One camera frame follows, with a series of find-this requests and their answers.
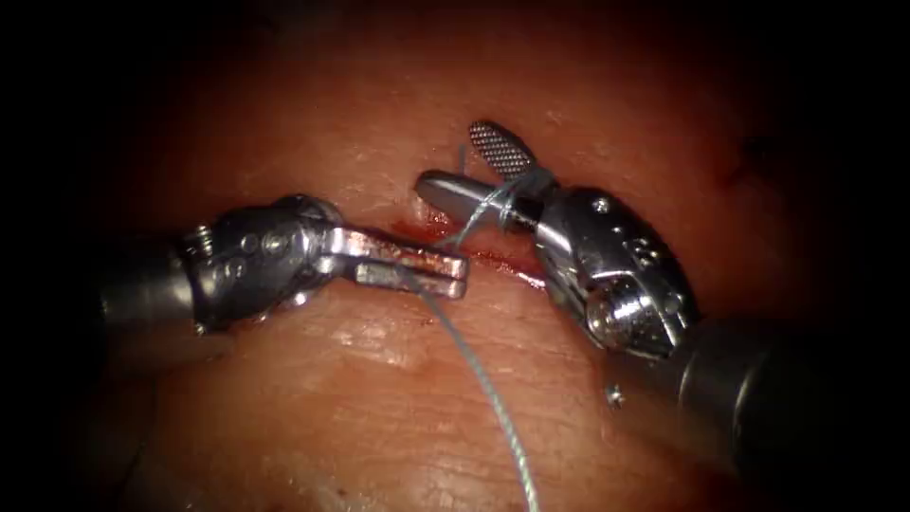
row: metal screw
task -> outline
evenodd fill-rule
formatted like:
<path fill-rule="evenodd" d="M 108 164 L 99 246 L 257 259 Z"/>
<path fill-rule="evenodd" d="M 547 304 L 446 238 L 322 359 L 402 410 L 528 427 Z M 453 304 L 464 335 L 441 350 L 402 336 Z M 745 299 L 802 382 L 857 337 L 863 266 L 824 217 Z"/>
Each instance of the metal screw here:
<path fill-rule="evenodd" d="M 610 211 L 610 201 L 606 197 L 598 197 L 591 203 L 591 207 L 598 213 L 607 213 Z"/>
<path fill-rule="evenodd" d="M 225 266 L 225 272 L 228 277 L 240 279 L 246 274 L 246 260 L 243 258 L 231 258 Z"/>
<path fill-rule="evenodd" d="M 287 239 L 275 233 L 268 233 L 263 238 L 265 252 L 273 256 L 280 254 L 287 246 Z"/>
<path fill-rule="evenodd" d="M 676 315 L 680 312 L 680 307 L 683 305 L 683 296 L 678 293 L 671 293 L 666 297 L 664 301 L 664 311 L 668 315 Z"/>
<path fill-rule="evenodd" d="M 617 347 L 630 344 L 627 326 L 614 316 L 616 304 L 605 293 L 591 294 L 585 308 L 588 328 L 597 339 Z"/>
<path fill-rule="evenodd" d="M 199 253 L 204 259 L 211 258 L 214 253 L 211 241 L 211 228 L 205 224 L 196 227 L 193 232 L 192 249 Z"/>
<path fill-rule="evenodd" d="M 245 235 L 240 241 L 240 248 L 244 252 L 253 253 L 256 251 L 256 245 L 259 243 L 259 238 L 256 237 L 255 233 L 249 233 Z"/>
<path fill-rule="evenodd" d="M 626 397 L 623 395 L 623 390 L 619 388 L 619 384 L 608 384 L 604 388 L 604 397 L 607 398 L 607 405 L 611 409 L 622 409 L 623 402 L 626 401 Z"/>

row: blood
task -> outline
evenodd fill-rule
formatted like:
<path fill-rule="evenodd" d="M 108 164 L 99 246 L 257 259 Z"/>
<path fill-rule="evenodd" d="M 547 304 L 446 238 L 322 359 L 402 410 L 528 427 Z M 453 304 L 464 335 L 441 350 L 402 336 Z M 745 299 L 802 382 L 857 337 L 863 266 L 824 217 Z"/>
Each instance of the blood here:
<path fill-rule="evenodd" d="M 416 226 L 401 220 L 391 224 L 391 231 L 416 242 L 434 244 L 446 237 L 457 234 L 464 225 L 453 222 L 445 214 L 432 212 L 423 226 Z M 489 248 L 478 247 L 468 238 L 460 247 L 461 252 L 470 256 L 481 265 L 492 268 L 499 273 L 522 279 L 534 289 L 543 289 L 543 268 L 537 258 L 530 252 L 527 256 L 507 255 Z"/>

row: blue suture thread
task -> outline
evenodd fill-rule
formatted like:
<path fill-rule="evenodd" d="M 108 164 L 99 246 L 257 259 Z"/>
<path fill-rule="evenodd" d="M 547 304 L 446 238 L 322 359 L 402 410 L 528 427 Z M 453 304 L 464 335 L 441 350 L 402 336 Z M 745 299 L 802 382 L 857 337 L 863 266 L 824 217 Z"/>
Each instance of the blue suture thread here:
<path fill-rule="evenodd" d="M 486 209 L 489 208 L 490 204 L 495 199 L 507 194 L 499 216 L 500 228 L 504 229 L 505 222 L 508 218 L 508 212 L 511 210 L 515 198 L 522 187 L 533 185 L 538 179 L 552 179 L 552 175 L 546 169 L 535 166 L 522 174 L 519 178 L 498 186 L 483 199 L 476 209 L 474 209 L 474 212 L 464 225 L 464 229 L 462 229 L 458 235 L 440 241 L 437 243 L 437 246 L 457 249 L 464 238 L 479 225 L 481 216 Z M 531 469 L 528 467 L 527 453 L 524 451 L 524 446 L 519 440 L 519 435 L 515 430 L 515 424 L 512 422 L 512 418 L 505 409 L 502 397 L 496 391 L 496 388 L 493 387 L 493 382 L 490 381 L 489 375 L 481 365 L 480 360 L 477 359 L 477 355 L 474 354 L 474 351 L 471 350 L 471 347 L 464 340 L 464 337 L 462 337 L 462 334 L 455 328 L 452 320 L 443 312 L 439 303 L 427 293 L 424 287 L 417 283 L 417 280 L 410 270 L 404 268 L 401 264 L 397 265 L 395 269 L 404 280 L 405 284 L 415 292 L 427 306 L 429 306 L 430 311 L 439 318 L 443 327 L 455 341 L 455 345 L 462 353 L 464 360 L 467 361 L 468 367 L 470 367 L 471 371 L 474 372 L 474 376 L 477 377 L 478 382 L 480 382 L 483 394 L 485 394 L 490 401 L 490 405 L 493 407 L 493 413 L 496 414 L 502 431 L 505 433 L 506 441 L 509 443 L 509 450 L 512 452 L 512 458 L 515 460 L 515 465 L 519 471 L 519 480 L 521 482 L 521 489 L 524 492 L 524 499 L 528 505 L 527 509 L 529 512 L 539 512 L 540 505 L 537 502 L 537 487 L 534 485 L 534 479 L 531 477 Z"/>

